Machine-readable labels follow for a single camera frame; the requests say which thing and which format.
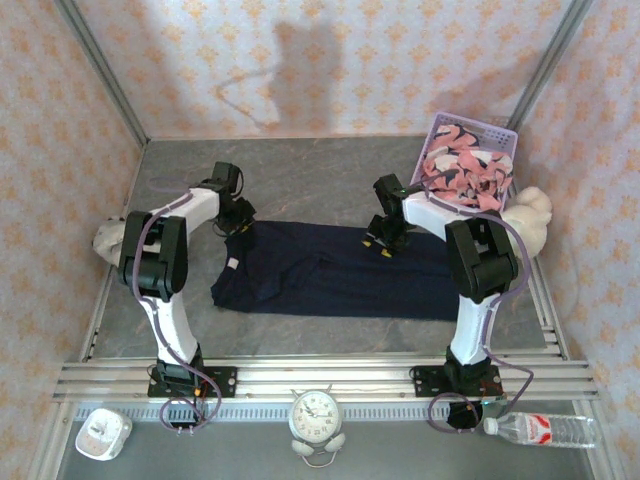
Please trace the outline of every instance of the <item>gray surface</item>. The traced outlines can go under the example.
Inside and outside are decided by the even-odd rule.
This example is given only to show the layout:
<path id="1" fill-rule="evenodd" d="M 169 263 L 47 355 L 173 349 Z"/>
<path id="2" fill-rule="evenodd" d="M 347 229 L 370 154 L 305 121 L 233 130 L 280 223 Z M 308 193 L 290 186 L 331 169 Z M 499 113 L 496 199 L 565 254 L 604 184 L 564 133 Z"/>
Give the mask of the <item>gray surface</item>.
<path id="1" fill-rule="evenodd" d="M 569 402 L 519 404 L 525 411 L 572 414 Z M 423 422 L 345 423 L 336 462 L 311 470 L 290 449 L 286 423 L 217 424 L 177 437 L 137 423 L 114 460 L 79 454 L 71 429 L 58 480 L 589 480 L 582 450 L 512 445 L 483 433 L 446 435 Z"/>
<path id="2" fill-rule="evenodd" d="M 157 208 L 176 195 L 152 192 L 150 178 L 197 181 L 216 161 L 238 165 L 244 196 L 260 220 L 301 221 L 366 227 L 381 212 L 373 183 L 396 173 L 411 178 L 424 138 L 157 141 L 147 148 L 133 194 L 132 209 Z M 378 318 L 307 318 L 244 314 L 213 306 L 209 288 L 223 268 L 222 239 L 205 224 L 189 249 L 184 289 L 189 323 L 207 357 L 257 354 L 368 352 L 444 353 L 455 324 Z M 494 348 L 542 348 L 544 338 L 529 292 L 504 304 L 495 323 Z M 152 357 L 151 326 L 126 287 L 113 282 L 94 356 Z"/>

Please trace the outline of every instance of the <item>metal frame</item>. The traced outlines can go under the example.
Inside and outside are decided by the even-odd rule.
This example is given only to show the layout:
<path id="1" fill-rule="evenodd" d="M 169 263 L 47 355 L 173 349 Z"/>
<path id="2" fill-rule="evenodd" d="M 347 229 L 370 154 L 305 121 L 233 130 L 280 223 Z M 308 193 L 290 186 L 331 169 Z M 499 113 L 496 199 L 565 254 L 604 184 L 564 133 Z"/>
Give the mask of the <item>metal frame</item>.
<path id="1" fill-rule="evenodd" d="M 133 196 L 133 191 L 135 189 L 136 182 L 138 181 L 138 175 L 140 173 L 140 168 L 142 167 L 142 160 L 147 152 L 148 145 L 149 143 L 145 143 L 140 151 L 138 163 L 136 164 L 131 184 L 129 185 L 129 192 L 127 193 L 127 197 L 125 198 L 122 206 L 122 213 L 120 214 L 122 217 L 125 217 L 127 213 L 129 213 L 131 197 Z M 107 304 L 107 298 L 109 297 L 109 291 L 111 290 L 111 280 L 113 275 L 115 275 L 115 270 L 116 269 L 111 265 L 107 265 L 104 268 L 102 281 L 100 282 L 100 291 L 98 292 L 93 312 L 91 313 L 91 319 L 89 320 L 89 326 L 87 327 L 87 332 L 85 334 L 84 341 L 82 342 L 82 348 L 78 358 L 78 361 L 80 362 L 86 362 L 93 356 L 93 349 L 98 338 L 98 332 L 104 316 L 104 308 Z"/>
<path id="2" fill-rule="evenodd" d="M 533 78 L 520 97 L 506 128 L 515 131 L 520 130 L 522 123 L 549 81 L 562 54 L 569 46 L 573 35 L 582 23 L 592 3 L 593 0 L 573 0 L 571 2 L 564 18 L 551 38 L 547 50 L 540 59 Z"/>
<path id="3" fill-rule="evenodd" d="M 80 46 L 84 50 L 87 59 L 93 66 L 93 69 L 100 77 L 105 90 L 113 100 L 116 108 L 122 115 L 122 119 L 127 124 L 127 128 L 138 142 L 138 145 L 146 145 L 149 137 L 144 131 L 142 123 L 138 119 L 136 112 L 129 103 L 124 90 L 120 86 L 117 77 L 107 62 L 107 58 L 102 49 L 98 45 L 87 21 L 74 0 L 54 0 L 60 13 L 69 24 L 71 31 L 80 42 Z"/>
<path id="4" fill-rule="evenodd" d="M 227 403 L 220 407 L 215 423 L 287 423 L 291 400 L 283 403 Z M 109 403 L 109 408 L 122 412 L 134 423 L 157 422 L 160 415 L 160 403 L 118 402 Z M 76 410 L 74 422 L 84 422 L 96 408 L 103 407 L 100 402 L 83 402 Z M 344 420 L 347 422 L 419 422 L 427 420 L 426 405 L 400 402 L 346 403 L 340 404 Z M 174 404 L 165 413 L 170 422 L 193 420 L 193 411 L 186 405 Z M 443 421 L 449 415 L 449 406 L 434 407 L 431 411 L 433 420 Z"/>
<path id="5" fill-rule="evenodd" d="M 627 476 L 622 467 L 618 452 L 614 447 L 615 443 L 612 440 L 601 401 L 588 402 L 578 400 L 573 402 L 573 408 L 575 409 L 576 415 L 584 415 L 595 419 L 597 424 L 596 428 L 602 436 L 603 448 L 590 449 L 587 451 L 594 479 L 626 479 Z"/>
<path id="6" fill-rule="evenodd" d="M 565 361 L 544 355 L 509 355 L 526 365 L 535 377 L 524 394 L 528 400 L 593 400 L 598 392 L 587 362 Z M 238 367 L 236 397 L 226 403 L 286 402 L 291 390 L 326 388 L 340 402 L 416 402 L 409 369 L 415 365 L 442 365 L 441 356 L 369 355 L 298 357 L 231 357 L 205 365 Z M 102 360 L 66 364 L 53 395 L 60 402 L 162 402 L 147 397 L 147 367 L 155 359 Z M 523 372 L 501 369 L 509 397 L 527 378 Z"/>
<path id="7" fill-rule="evenodd" d="M 28 480 L 55 480 L 58 476 L 76 410 L 75 403 L 51 404 L 27 474 Z"/>
<path id="8" fill-rule="evenodd" d="M 511 183 L 509 187 L 509 197 L 517 195 L 519 192 L 518 184 L 516 181 Z M 533 298 L 533 303 L 536 307 L 538 314 L 538 320 L 542 331 L 545 333 L 545 340 L 549 344 L 550 340 L 547 338 L 547 333 L 552 332 L 555 335 L 555 339 L 552 343 L 558 345 L 559 354 L 565 360 L 571 359 L 571 353 L 567 345 L 564 333 L 560 327 L 560 320 L 556 307 L 551 297 L 551 290 L 549 282 L 544 274 L 542 264 L 539 258 L 531 260 L 531 278 L 529 279 L 529 289 Z"/>

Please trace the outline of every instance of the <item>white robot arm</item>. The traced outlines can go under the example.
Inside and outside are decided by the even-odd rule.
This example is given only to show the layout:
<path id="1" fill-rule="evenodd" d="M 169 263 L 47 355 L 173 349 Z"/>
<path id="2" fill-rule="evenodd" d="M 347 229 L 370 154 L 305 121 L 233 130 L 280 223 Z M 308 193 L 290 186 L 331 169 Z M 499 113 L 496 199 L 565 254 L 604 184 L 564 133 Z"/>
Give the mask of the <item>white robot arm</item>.
<path id="1" fill-rule="evenodd" d="M 383 247 L 381 253 L 392 257 L 409 241 L 410 229 L 424 228 L 446 242 L 451 273 L 460 292 L 456 332 L 446 363 L 439 370 L 426 371 L 425 378 L 433 378 L 437 385 L 422 389 L 422 393 L 427 391 L 422 396 L 435 396 L 432 391 L 501 395 L 501 385 L 492 380 L 499 378 L 497 368 L 491 365 L 485 344 L 501 295 L 518 275 L 518 264 L 505 228 L 489 219 L 500 214 L 483 212 L 480 218 L 464 207 L 433 201 L 421 187 L 403 188 L 395 175 L 381 177 L 374 190 L 386 216 L 374 216 L 363 243 L 378 243 Z"/>
<path id="2" fill-rule="evenodd" d="M 134 260 L 143 227 L 152 216 L 167 211 L 154 222 L 143 240 L 138 272 L 140 304 L 158 343 L 158 361 L 152 373 L 153 380 L 160 385 L 157 391 L 184 396 L 199 391 L 201 379 L 183 368 L 174 357 L 197 371 L 204 371 L 200 346 L 189 328 L 182 298 L 188 274 L 187 249 L 193 231 L 208 220 L 215 219 L 226 235 L 241 232 L 253 222 L 255 209 L 236 193 L 241 178 L 238 167 L 218 162 L 211 178 L 190 188 L 183 197 L 169 204 L 169 208 L 136 211 L 127 216 L 118 276 L 133 291 Z M 156 315 L 166 344 L 156 331 Z"/>

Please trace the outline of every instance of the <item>patterned wallpaper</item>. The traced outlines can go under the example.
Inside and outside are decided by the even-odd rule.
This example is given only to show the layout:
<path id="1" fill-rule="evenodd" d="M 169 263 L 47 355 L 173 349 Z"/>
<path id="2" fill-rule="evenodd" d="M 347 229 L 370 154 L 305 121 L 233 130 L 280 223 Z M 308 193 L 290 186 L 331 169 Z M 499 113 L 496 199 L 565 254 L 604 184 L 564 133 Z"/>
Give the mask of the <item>patterned wallpaper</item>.
<path id="1" fill-rule="evenodd" d="M 26 472 L 77 355 L 139 156 L 52 0 L 0 2 L 0 478 Z"/>
<path id="2" fill-rule="evenodd" d="M 79 0 L 152 137 L 509 116 L 570 0 Z"/>
<path id="3" fill-rule="evenodd" d="M 594 2 L 520 135 L 516 176 L 552 198 L 543 251 L 562 324 L 595 368 L 640 478 L 640 9 Z"/>

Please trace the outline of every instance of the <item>pink patterned cloth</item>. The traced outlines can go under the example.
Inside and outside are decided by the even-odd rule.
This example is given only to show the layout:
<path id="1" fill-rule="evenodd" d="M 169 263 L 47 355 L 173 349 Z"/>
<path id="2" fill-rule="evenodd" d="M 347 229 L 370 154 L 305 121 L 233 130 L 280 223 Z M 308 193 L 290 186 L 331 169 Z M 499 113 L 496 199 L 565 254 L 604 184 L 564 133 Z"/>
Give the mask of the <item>pink patterned cloth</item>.
<path id="1" fill-rule="evenodd" d="M 484 210 L 500 210 L 511 185 L 513 162 L 506 153 L 482 150 L 478 138 L 461 125 L 441 125 L 429 144 L 423 181 L 435 179 L 429 191 L 449 203 Z"/>

